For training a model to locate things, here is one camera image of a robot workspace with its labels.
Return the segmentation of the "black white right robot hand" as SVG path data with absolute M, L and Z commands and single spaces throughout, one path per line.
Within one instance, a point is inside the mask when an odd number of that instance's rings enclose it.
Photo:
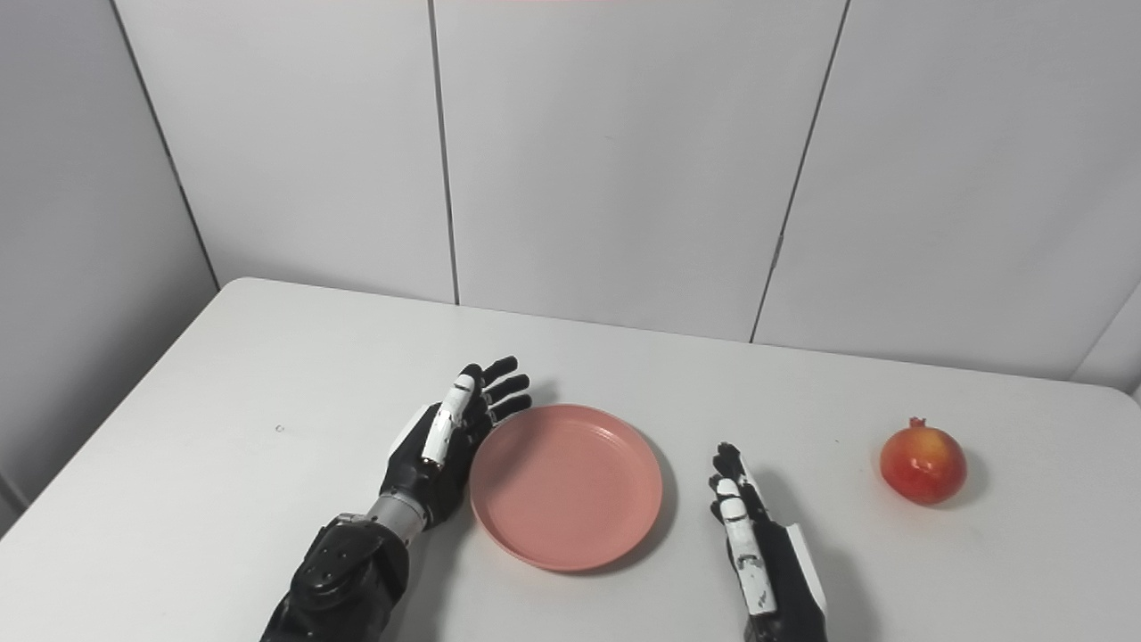
M 826 641 L 827 602 L 801 525 L 771 517 L 742 452 L 719 442 L 710 511 L 746 610 L 746 641 Z

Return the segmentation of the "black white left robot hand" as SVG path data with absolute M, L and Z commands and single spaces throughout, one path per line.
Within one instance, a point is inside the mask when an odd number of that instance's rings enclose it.
M 371 520 L 406 541 L 442 525 L 456 511 L 474 455 L 493 428 L 529 409 L 531 380 L 513 355 L 480 366 L 470 363 L 446 391 L 411 420 L 389 455 Z

